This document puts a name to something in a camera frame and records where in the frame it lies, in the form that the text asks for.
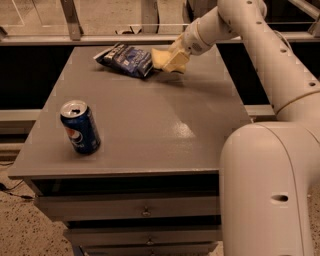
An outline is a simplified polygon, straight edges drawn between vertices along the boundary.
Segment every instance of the blue can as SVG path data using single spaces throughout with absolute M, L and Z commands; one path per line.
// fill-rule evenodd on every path
M 101 143 L 97 126 L 89 106 L 80 100 L 72 100 L 61 107 L 60 119 L 69 139 L 80 154 L 95 152 Z

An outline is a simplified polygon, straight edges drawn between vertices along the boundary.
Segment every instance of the drawer handle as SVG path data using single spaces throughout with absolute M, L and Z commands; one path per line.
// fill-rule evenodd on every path
M 148 246 L 154 245 L 154 242 L 151 240 L 151 238 L 148 240 L 148 242 L 146 243 Z
M 150 217 L 150 216 L 151 216 L 151 212 L 149 212 L 148 207 L 145 207 L 145 208 L 144 208 L 144 211 L 141 213 L 141 215 L 142 215 L 143 217 Z

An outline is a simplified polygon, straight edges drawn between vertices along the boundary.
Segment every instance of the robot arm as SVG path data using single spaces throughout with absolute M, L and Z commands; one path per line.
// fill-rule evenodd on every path
M 223 148 L 225 255 L 311 256 L 307 195 L 320 180 L 320 83 L 265 23 L 265 10 L 262 1 L 218 0 L 169 51 L 201 55 L 241 36 L 279 120 L 242 127 Z

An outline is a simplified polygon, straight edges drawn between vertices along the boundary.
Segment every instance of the gray table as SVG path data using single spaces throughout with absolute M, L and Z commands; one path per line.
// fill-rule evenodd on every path
M 141 80 L 97 64 L 104 49 L 74 49 L 9 176 L 92 255 L 211 251 L 221 239 L 220 152 L 249 122 L 219 52 L 192 56 L 185 74 Z M 60 122 L 73 99 L 93 109 L 102 139 L 89 156 L 73 150 Z

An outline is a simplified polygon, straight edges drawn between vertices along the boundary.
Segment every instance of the cabinet drawer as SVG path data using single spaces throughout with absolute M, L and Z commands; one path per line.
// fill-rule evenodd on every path
M 216 243 L 166 245 L 166 246 L 135 246 L 135 247 L 83 247 L 90 256 L 162 256 L 162 255 L 188 255 L 207 256 L 216 248 Z
M 157 246 L 222 240 L 220 226 L 73 229 L 64 235 L 75 246 Z
M 53 221 L 220 215 L 219 197 L 207 194 L 39 197 L 35 205 Z

